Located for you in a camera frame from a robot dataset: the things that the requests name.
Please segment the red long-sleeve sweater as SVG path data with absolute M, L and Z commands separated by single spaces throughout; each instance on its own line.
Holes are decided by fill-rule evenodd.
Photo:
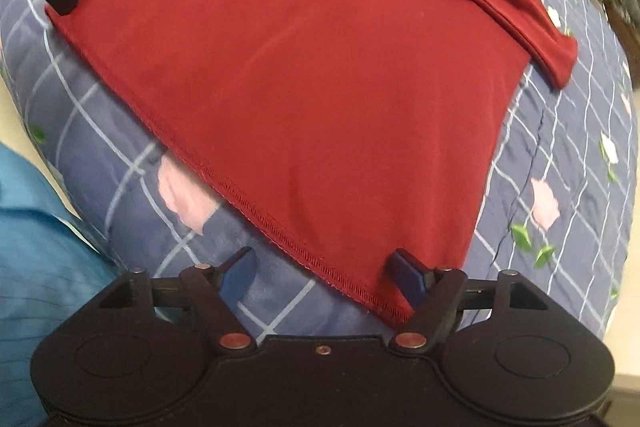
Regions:
M 523 72 L 570 81 L 541 0 L 79 0 L 65 41 L 272 243 L 390 325 L 405 248 L 459 268 Z

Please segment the teal blue shirt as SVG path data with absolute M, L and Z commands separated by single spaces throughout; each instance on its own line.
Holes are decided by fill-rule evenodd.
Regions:
M 118 277 L 31 162 L 1 147 L 1 424 L 46 413 L 30 380 L 41 340 Z

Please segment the dark wooden nightstand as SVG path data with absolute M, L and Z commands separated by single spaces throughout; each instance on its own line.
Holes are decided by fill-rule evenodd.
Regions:
M 627 57 L 631 83 L 634 90 L 639 89 L 640 46 L 639 35 L 631 24 L 628 24 L 623 12 L 615 4 L 608 1 L 604 5 L 608 23 L 622 45 Z

